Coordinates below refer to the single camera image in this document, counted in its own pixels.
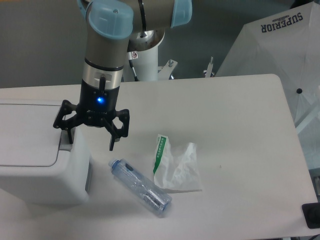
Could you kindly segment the silver blue-capped robot arm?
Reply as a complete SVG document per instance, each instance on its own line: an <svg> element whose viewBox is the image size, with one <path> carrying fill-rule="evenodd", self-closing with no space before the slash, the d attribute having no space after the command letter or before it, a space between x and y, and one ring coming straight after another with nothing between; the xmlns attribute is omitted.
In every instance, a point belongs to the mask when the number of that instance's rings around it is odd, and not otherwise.
<svg viewBox="0 0 320 240"><path fill-rule="evenodd" d="M53 127L68 133L86 125L105 128L110 147L129 134L130 112L116 110L130 37L187 24L192 18L190 0L80 0L87 25L87 42L78 104L68 100Z"/></svg>

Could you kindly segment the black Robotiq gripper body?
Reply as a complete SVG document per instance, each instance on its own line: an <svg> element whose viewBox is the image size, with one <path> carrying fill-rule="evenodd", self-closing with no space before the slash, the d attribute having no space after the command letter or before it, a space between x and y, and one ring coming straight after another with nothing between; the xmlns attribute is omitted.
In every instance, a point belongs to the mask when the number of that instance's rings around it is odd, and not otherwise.
<svg viewBox="0 0 320 240"><path fill-rule="evenodd" d="M84 124L90 127L104 127L102 118L110 125L116 118L116 104L120 87L105 89L81 83L79 103L77 105L77 115L84 120Z"/></svg>

